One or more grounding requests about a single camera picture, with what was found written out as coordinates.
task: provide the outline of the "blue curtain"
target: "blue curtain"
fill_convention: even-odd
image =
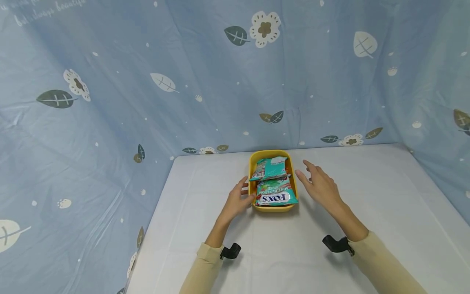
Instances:
[[[0,0],[0,289],[121,292],[181,155],[402,142],[470,222],[469,5]]]

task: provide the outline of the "white table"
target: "white table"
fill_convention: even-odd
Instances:
[[[288,150],[335,179],[341,196],[431,294],[469,293],[470,227],[409,152],[397,144]],[[250,152],[178,157],[146,232],[128,294],[173,294],[211,230],[228,192],[248,173]],[[291,211],[249,209],[224,244],[242,247],[225,260],[213,293],[376,293],[348,253],[321,242],[343,237],[298,181]]]

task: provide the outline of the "black clamp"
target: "black clamp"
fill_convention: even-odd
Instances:
[[[350,256],[354,256],[355,254],[354,249],[349,246],[348,238],[346,237],[336,241],[331,235],[326,235],[322,241],[331,252],[339,253],[348,251]]]
[[[238,245],[237,243],[233,243],[230,249],[228,249],[227,247],[224,247],[224,249],[222,249],[222,252],[220,253],[220,259],[224,259],[224,257],[228,259],[235,259],[241,250],[242,248],[240,247],[240,245]]]

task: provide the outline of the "beige sleeve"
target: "beige sleeve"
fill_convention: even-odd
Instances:
[[[362,241],[349,241],[349,245],[355,251],[352,260],[379,294],[426,294],[373,232]]]
[[[224,247],[212,248],[202,243],[197,251],[196,260],[189,270],[180,294],[209,294],[219,275],[222,260],[220,253]]]

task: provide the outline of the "teal candy package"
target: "teal candy package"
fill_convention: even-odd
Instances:
[[[287,176],[258,183],[257,206],[282,206],[298,203]]]
[[[259,160],[256,163],[256,170],[252,175],[250,182],[264,181],[287,176],[286,159],[287,157],[278,156]]]

